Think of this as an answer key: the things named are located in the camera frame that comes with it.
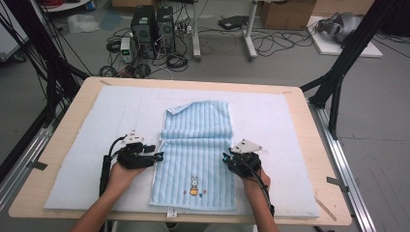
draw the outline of desktop computer tower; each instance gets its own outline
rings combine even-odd
[[[146,59],[156,58],[160,43],[154,6],[137,6],[132,17],[131,29],[137,55]]]
[[[175,52],[175,32],[172,7],[160,7],[157,10],[157,24],[161,38],[161,52]]]

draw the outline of forearm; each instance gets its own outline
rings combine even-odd
[[[278,226],[265,202],[249,202],[259,232],[278,232]]]
[[[99,231],[105,218],[111,212],[120,195],[105,192],[91,208],[79,219],[71,232]]]

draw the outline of electronic device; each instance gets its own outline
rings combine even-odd
[[[225,30],[231,30],[247,25],[248,21],[248,16],[231,16],[218,21],[218,25]]]
[[[139,5],[132,17],[131,29],[136,52],[142,58],[155,58],[159,38],[154,6]]]
[[[175,52],[175,32],[172,7],[158,8],[157,24],[160,30],[161,52]]]
[[[263,183],[260,174],[258,174],[262,168],[262,163],[259,156],[254,152],[260,150],[262,150],[261,146],[243,139],[235,147],[229,148],[229,152],[232,156],[223,153],[222,161],[226,163],[229,171],[235,173],[241,178],[253,178],[252,180],[259,184],[273,217],[275,215],[275,207],[271,204],[268,186]]]
[[[130,64],[132,62],[131,38],[122,38],[120,49],[123,62]]]
[[[112,154],[112,149],[118,141],[122,141],[123,144],[125,144],[125,147]],[[133,130],[129,134],[117,138],[111,144],[108,155],[103,156],[102,175],[100,178],[100,196],[103,195],[108,184],[111,161],[115,158],[117,158],[117,161],[122,166],[128,169],[149,167],[154,165],[154,163],[156,163],[157,161],[163,161],[163,152],[155,153],[152,156],[142,156],[141,153],[153,153],[156,148],[155,145],[144,145],[142,143],[143,141],[144,137],[137,135],[135,133],[135,130]]]
[[[343,44],[346,38],[358,28],[361,21],[361,18],[352,13],[335,13],[331,18],[320,20],[317,31],[326,32],[336,42]]]

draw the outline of towel label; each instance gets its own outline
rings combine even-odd
[[[167,218],[176,218],[177,216],[178,216],[177,209],[168,208],[168,212],[166,213]]]

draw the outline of wooden table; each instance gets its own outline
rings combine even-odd
[[[148,79],[121,79],[89,77],[82,85],[72,105],[44,149],[39,161],[48,164],[42,171],[33,169],[15,202],[9,210],[16,218],[80,218],[84,211],[45,210],[44,202],[54,185],[65,155],[72,147],[99,91],[104,85],[138,86],[167,89],[197,89],[284,95],[304,156],[320,217],[315,219],[279,218],[278,224],[349,225],[352,221],[339,186],[327,183],[327,177],[335,177],[324,145],[310,114],[306,99],[297,87],[247,85],[211,82],[189,82]],[[221,215],[179,215],[166,218],[161,213],[113,212],[108,218],[123,220],[229,222],[254,223],[253,217]]]

